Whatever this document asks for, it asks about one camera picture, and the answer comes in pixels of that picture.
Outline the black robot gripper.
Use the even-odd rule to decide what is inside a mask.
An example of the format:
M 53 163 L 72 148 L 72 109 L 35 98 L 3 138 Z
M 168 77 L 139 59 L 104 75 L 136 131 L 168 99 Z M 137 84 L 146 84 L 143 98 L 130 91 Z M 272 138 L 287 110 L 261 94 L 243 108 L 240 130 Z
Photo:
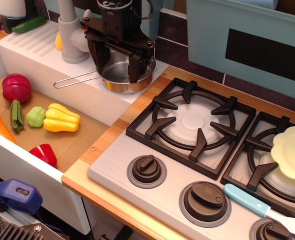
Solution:
M 141 0 L 98 0 L 101 17 L 85 16 L 85 38 L 91 57 L 99 71 L 111 58 L 111 50 L 129 57 L 128 75 L 130 83 L 137 83 L 150 74 L 150 63 L 155 55 L 155 43 L 141 30 L 143 20 L 154 14 L 149 0 L 149 14 L 142 16 Z

